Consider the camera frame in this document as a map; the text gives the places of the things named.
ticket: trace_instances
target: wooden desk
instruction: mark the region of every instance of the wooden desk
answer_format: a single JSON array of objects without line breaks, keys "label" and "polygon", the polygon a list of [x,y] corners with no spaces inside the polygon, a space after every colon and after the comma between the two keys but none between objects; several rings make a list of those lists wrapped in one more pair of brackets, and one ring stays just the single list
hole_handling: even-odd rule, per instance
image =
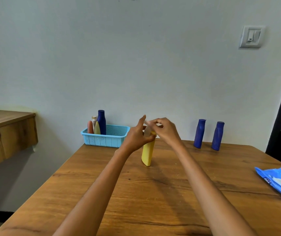
[{"label": "wooden desk", "polygon": [[[279,161],[252,146],[222,144],[216,152],[210,143],[185,143],[259,235],[281,235],[281,195],[254,171],[281,167]],[[115,150],[83,145],[0,227],[0,236],[52,235]],[[211,235],[174,152],[158,139],[150,167],[141,152],[123,167],[98,235]]]},{"label": "wooden desk", "polygon": [[34,113],[0,110],[0,162],[37,142]]}]

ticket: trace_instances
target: blue bottle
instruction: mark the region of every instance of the blue bottle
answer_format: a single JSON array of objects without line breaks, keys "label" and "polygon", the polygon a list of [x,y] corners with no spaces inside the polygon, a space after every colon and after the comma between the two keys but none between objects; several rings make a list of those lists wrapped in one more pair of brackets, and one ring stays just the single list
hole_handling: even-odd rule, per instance
[{"label": "blue bottle", "polygon": [[104,116],[104,110],[98,110],[97,121],[98,121],[99,127],[100,127],[100,134],[106,135],[107,127],[106,127],[106,117]]},{"label": "blue bottle", "polygon": [[194,147],[201,148],[201,143],[203,141],[204,131],[205,131],[206,119],[199,119],[198,125],[195,133]]},{"label": "blue bottle", "polygon": [[219,151],[222,135],[224,133],[224,122],[217,122],[217,126],[214,133],[214,138],[212,142],[212,149]]}]

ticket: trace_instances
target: bottle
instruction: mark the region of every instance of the bottle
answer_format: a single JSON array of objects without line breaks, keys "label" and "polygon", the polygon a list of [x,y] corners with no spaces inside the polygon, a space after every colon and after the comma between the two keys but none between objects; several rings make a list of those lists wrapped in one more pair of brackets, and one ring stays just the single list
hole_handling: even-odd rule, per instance
[{"label": "bottle", "polygon": [[107,134],[107,127],[106,127],[106,117],[104,116],[104,110],[98,110],[98,119],[97,119],[100,127],[100,134],[106,135]]},{"label": "bottle", "polygon": [[201,148],[201,143],[203,141],[204,131],[205,131],[206,119],[199,119],[198,125],[195,133],[194,147]]},{"label": "bottle", "polygon": [[89,121],[89,122],[88,122],[88,125],[87,125],[87,133],[94,134],[94,128],[93,128],[93,126],[92,126],[92,121]]},{"label": "bottle", "polygon": [[[156,135],[156,133],[154,131],[152,131],[149,126],[147,126],[144,131],[144,136],[149,137],[150,134]],[[155,141],[156,140],[154,140],[151,143],[147,143],[143,147],[143,153],[141,155],[141,160],[148,167],[150,166],[150,163],[151,163],[152,152],[154,151]]]},{"label": "bottle", "polygon": [[217,126],[214,133],[214,138],[212,142],[212,149],[219,151],[222,135],[224,133],[224,122],[217,122]]},{"label": "bottle", "polygon": [[96,122],[94,134],[100,134],[100,127],[98,121]]},{"label": "bottle", "polygon": [[95,130],[96,126],[96,121],[97,121],[97,116],[91,116],[91,121],[92,121],[92,127]]}]

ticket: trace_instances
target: hand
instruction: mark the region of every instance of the hand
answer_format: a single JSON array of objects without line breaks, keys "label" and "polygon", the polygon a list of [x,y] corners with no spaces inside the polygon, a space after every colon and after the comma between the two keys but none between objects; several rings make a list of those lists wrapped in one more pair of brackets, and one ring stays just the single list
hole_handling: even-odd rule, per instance
[{"label": "hand", "polygon": [[144,115],[139,121],[137,126],[131,127],[126,138],[124,139],[121,149],[126,150],[129,154],[132,154],[134,151],[138,150],[146,143],[152,142],[156,135],[150,135],[149,137],[144,137],[143,133],[143,125],[146,119],[146,115]]},{"label": "hand", "polygon": [[174,123],[172,123],[169,119],[157,118],[155,120],[145,121],[145,123],[149,125],[156,134],[171,147],[183,144]]}]

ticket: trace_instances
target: basket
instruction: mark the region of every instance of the basket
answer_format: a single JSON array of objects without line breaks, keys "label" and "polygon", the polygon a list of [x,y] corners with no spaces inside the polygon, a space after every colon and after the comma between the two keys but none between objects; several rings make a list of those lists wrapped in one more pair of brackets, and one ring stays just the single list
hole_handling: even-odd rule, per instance
[{"label": "basket", "polygon": [[87,133],[87,128],[81,132],[86,145],[102,147],[120,147],[130,127],[107,124],[107,134]]}]

